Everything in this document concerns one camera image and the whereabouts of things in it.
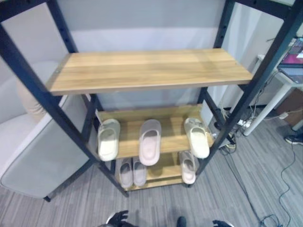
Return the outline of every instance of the slide sandal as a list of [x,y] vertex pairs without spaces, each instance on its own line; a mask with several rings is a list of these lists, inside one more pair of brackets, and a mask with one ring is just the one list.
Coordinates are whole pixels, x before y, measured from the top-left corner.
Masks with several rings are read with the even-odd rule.
[[119,158],[116,160],[116,177],[123,188],[133,185],[132,158]]
[[143,186],[146,182],[146,166],[143,165],[138,157],[133,157],[133,173],[134,184],[136,186]]
[[196,181],[196,158],[189,151],[179,152],[179,159],[184,183],[193,184]]
[[102,161],[114,160],[119,149],[120,123],[115,119],[102,122],[98,128],[98,155]]
[[197,158],[207,158],[209,146],[203,123],[196,118],[187,118],[184,122],[184,128],[193,155]]
[[140,128],[139,159],[145,166],[156,164],[160,157],[161,123],[147,120]]

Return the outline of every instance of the laptop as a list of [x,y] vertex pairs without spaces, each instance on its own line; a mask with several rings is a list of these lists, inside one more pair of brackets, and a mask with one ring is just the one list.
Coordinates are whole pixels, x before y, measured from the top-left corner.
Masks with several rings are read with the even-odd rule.
[[278,65],[294,83],[303,84],[303,38],[298,38]]

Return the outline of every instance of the black shoe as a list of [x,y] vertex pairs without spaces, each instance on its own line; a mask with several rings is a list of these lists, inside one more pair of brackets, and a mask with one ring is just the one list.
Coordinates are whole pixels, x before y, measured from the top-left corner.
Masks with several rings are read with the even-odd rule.
[[301,144],[303,145],[303,135],[300,134],[298,136],[290,135],[284,137],[285,141],[290,144]]
[[186,218],[180,216],[177,221],[177,227],[186,227]]

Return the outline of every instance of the shelf board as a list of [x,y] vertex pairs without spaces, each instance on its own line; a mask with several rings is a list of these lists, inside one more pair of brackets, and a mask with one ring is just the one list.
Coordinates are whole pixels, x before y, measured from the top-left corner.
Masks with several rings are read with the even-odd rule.
[[46,84],[53,95],[246,84],[223,49],[68,54]]
[[173,178],[167,178],[167,179],[159,179],[155,181],[149,181],[144,186],[138,187],[133,185],[132,187],[126,189],[126,191],[134,191],[139,189],[146,189],[146,188],[154,188],[154,187],[160,187],[160,186],[166,186],[171,184],[178,184],[183,183],[182,178],[179,177],[173,177]]
[[147,181],[181,176],[177,153],[161,154],[159,161],[147,167]]
[[[161,123],[161,154],[189,150],[190,145],[184,131],[184,121],[188,117],[200,119],[202,105],[186,105],[130,111],[99,112],[101,120],[117,119],[121,124],[119,153],[117,158],[135,157],[139,153],[139,132],[144,121],[157,119]],[[209,146],[213,138],[207,133]]]
[[147,167],[146,184],[144,186],[131,186],[127,191],[139,190],[165,186],[169,184],[182,183],[181,166],[177,153],[161,154],[159,161]]

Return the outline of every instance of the gray carpet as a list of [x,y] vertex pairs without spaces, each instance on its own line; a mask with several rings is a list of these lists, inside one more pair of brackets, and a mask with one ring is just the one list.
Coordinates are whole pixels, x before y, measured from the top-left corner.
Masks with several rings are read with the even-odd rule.
[[[286,189],[281,170],[292,162],[290,133],[280,120],[262,122],[251,135],[237,139],[233,158],[260,217],[275,213],[286,226],[288,216],[278,203]],[[291,190],[283,197],[290,227],[303,227],[303,147],[294,146],[295,164],[284,172]],[[211,227],[213,219],[235,227],[257,227],[249,203],[217,152],[192,188],[181,184],[130,192],[125,198],[95,167],[56,191],[50,203],[0,188],[0,227],[96,227],[110,213],[130,210],[129,221],[141,227],[174,227],[178,216],[189,227]]]

